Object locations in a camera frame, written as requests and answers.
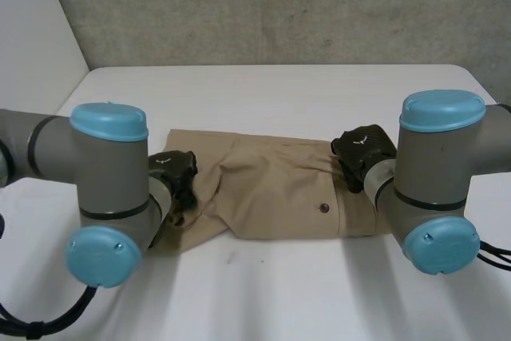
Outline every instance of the black cable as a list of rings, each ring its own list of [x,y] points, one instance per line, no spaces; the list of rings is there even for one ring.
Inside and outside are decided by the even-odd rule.
[[[495,248],[493,245],[486,243],[485,241],[481,241],[481,249],[487,252],[499,253],[501,255],[511,256],[511,251],[507,249]]]
[[[488,257],[484,257],[481,253],[479,253],[477,255],[477,258],[479,260],[484,261],[487,264],[490,264],[491,266],[493,266],[495,268],[504,269],[505,271],[511,272],[511,265],[504,265],[504,264],[497,263],[493,260],[490,260]]]
[[[0,333],[15,337],[26,337],[26,339],[40,339],[43,335],[52,335],[63,331],[80,318],[96,294],[96,291],[96,287],[87,287],[80,299],[66,313],[48,323],[25,323],[11,315],[0,304],[0,315],[5,318],[0,318]]]

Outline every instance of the light blue joint cap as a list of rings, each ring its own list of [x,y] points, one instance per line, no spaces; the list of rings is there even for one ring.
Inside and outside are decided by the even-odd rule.
[[[402,103],[399,124],[421,133],[453,131],[477,123],[485,112],[485,102],[475,93],[436,89],[407,97]]]
[[[91,225],[74,233],[65,250],[67,268],[90,287],[124,283],[142,260],[138,246],[122,232]]]
[[[77,131],[104,140],[142,141],[149,135],[144,111],[131,105],[81,104],[69,121]]]
[[[476,258],[480,242],[470,221],[448,216],[416,227],[406,236],[402,251],[421,272],[449,274],[463,269]]]

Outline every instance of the black band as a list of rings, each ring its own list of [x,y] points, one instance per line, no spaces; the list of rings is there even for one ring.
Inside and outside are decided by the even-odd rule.
[[[156,205],[156,207],[158,208],[158,212],[160,213],[160,221],[161,221],[161,217],[163,216],[163,212],[161,211],[161,205],[160,203],[158,203],[158,200],[156,199],[155,196],[149,194],[149,199]]]
[[[29,326],[26,328],[26,339],[41,339],[44,333],[45,323],[42,321],[34,321],[29,323]]]
[[[45,125],[47,125],[50,121],[56,119],[57,117],[59,116],[48,116],[42,119],[41,121],[38,122],[38,124],[34,128],[34,131],[32,131],[32,134],[30,135],[29,146],[26,152],[26,156],[29,161],[30,169],[32,169],[32,172],[38,179],[44,179],[45,177],[42,175],[41,171],[38,168],[37,163],[35,162],[35,143],[38,139],[39,133],[41,133],[42,129],[45,128]]]
[[[93,213],[80,207],[80,214],[84,217],[87,217],[88,219],[93,220],[121,220],[142,213],[145,209],[147,209],[148,206],[149,200],[145,201],[142,205],[139,205],[136,208],[129,209],[128,211],[106,213]]]
[[[10,154],[9,148],[7,148],[7,145],[5,145],[1,139],[0,139],[0,152],[2,152],[3,158],[6,159],[6,163],[7,163],[7,183],[6,183],[6,185],[9,185],[10,182],[13,180],[13,176],[14,176],[14,159],[13,159],[12,155]]]
[[[456,209],[463,208],[466,204],[466,198],[458,201],[457,203],[449,203],[449,204],[438,204],[438,203],[425,203],[424,201],[419,201],[412,199],[411,197],[405,196],[400,193],[396,187],[394,187],[394,195],[401,200],[403,203],[407,203],[412,205],[413,207],[426,209],[428,211],[455,211]]]
[[[511,113],[511,107],[507,104],[497,104],[499,107],[502,107],[503,109],[505,109],[506,111],[508,111],[509,113]]]
[[[392,181],[394,181],[394,177],[391,177],[389,180],[384,182],[382,185],[380,185],[380,188],[378,188],[378,191],[376,192],[376,195],[374,196],[374,207],[378,211],[378,198],[380,197],[380,193],[382,193],[382,190],[385,189],[385,187],[390,184]]]

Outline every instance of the white wall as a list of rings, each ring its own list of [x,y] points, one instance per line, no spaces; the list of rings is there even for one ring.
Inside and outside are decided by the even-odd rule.
[[[0,0],[0,108],[55,113],[88,72],[58,0]]]

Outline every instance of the concrete wall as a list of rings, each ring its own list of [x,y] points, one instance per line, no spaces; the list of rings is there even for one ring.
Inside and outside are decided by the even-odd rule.
[[[511,102],[511,0],[61,0],[91,69],[452,63]]]

